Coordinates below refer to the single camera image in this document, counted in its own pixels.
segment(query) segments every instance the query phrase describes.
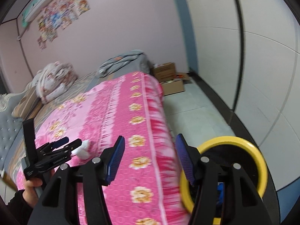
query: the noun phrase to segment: pink bedspread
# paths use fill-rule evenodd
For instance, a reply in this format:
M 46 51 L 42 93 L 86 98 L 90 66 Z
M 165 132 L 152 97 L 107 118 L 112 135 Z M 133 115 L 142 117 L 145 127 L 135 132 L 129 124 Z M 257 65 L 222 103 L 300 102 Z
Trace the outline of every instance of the pink bedspread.
M 36 134 L 36 146 L 64 136 L 89 140 L 91 158 L 125 138 L 115 180 L 103 192 L 113 224 L 188 223 L 179 194 L 179 167 L 162 106 L 158 81 L 141 72 L 105 81 L 59 106 Z M 89 160 L 74 156 L 77 166 Z M 20 170 L 17 185 L 23 188 Z M 82 185 L 78 186 L 81 224 L 87 224 Z

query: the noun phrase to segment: ceiling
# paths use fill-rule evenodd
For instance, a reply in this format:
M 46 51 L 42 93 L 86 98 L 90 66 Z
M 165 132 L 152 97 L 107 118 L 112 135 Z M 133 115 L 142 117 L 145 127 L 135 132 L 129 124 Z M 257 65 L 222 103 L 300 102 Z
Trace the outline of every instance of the ceiling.
M 22 12 L 24 7 L 29 3 L 30 0 L 17 0 L 11 9 L 8 11 L 3 23 L 11 19 L 16 19 L 18 15 Z

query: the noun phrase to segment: hand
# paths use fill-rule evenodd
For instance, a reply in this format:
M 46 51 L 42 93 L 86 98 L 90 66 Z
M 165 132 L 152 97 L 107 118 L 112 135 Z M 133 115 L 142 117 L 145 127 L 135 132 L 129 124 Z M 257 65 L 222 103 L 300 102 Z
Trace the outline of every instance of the hand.
M 24 183 L 25 191 L 23 192 L 23 198 L 31 208 L 34 208 L 38 203 L 38 195 L 34 188 L 40 187 L 42 184 L 43 182 L 39 178 L 32 178 Z

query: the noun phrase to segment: finger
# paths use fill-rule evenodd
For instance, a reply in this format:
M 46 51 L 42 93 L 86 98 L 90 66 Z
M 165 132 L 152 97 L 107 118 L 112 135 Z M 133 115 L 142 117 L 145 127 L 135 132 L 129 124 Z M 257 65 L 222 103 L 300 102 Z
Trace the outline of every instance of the finger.
M 27 180 L 24 183 L 25 188 L 33 188 L 33 187 L 40 187 L 43 184 L 43 181 L 39 178 L 32 178 L 30 180 Z

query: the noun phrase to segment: pink wall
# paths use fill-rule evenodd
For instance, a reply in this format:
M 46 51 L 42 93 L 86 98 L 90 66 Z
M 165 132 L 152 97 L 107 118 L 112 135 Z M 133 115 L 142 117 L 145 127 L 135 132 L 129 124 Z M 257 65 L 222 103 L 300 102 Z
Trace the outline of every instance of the pink wall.
M 16 20 L 0 25 L 1 71 L 9 90 L 13 93 L 22 92 L 32 80 L 17 37 Z
M 144 50 L 154 63 L 175 62 L 188 70 L 182 30 L 173 0 L 88 0 L 91 10 L 40 52 L 37 19 L 22 37 L 32 72 L 50 62 L 73 64 L 80 77 L 95 71 L 105 60 L 132 49 Z

